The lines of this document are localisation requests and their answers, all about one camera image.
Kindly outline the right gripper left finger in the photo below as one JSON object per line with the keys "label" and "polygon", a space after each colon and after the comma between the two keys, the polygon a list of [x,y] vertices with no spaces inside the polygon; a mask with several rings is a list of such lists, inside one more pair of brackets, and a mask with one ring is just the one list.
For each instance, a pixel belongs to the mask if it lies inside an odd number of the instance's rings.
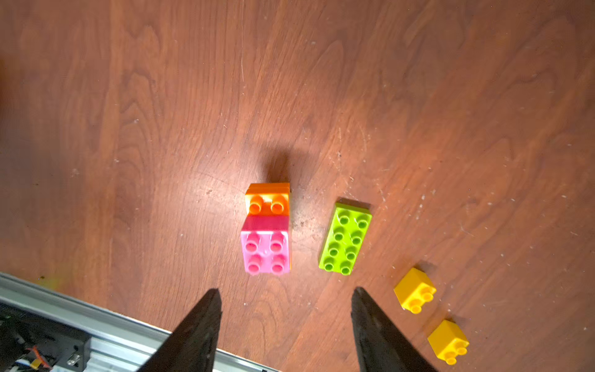
{"label": "right gripper left finger", "polygon": [[221,295],[218,289],[212,288],[139,368],[139,372],[212,371],[221,318]]}

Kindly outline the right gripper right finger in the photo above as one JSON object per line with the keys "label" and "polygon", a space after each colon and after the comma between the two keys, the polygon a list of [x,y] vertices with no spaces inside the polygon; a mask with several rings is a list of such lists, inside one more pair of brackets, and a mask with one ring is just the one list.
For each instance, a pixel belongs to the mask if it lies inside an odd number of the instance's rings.
{"label": "right gripper right finger", "polygon": [[351,318],[362,371],[434,371],[368,292],[357,287]]}

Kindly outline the green long lego brick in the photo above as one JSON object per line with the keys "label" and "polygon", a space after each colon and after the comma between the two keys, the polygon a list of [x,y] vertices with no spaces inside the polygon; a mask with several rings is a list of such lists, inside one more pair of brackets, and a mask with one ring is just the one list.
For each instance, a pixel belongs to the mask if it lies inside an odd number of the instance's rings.
{"label": "green long lego brick", "polygon": [[337,202],[319,257],[319,268],[351,275],[372,218],[369,209]]}

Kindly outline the pink lego brick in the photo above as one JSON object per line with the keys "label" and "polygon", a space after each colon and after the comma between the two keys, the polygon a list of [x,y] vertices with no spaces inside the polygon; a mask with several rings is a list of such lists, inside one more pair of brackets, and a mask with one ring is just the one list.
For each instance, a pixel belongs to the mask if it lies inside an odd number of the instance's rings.
{"label": "pink lego brick", "polygon": [[291,271],[289,228],[288,215],[246,217],[240,233],[246,273],[283,275]]}

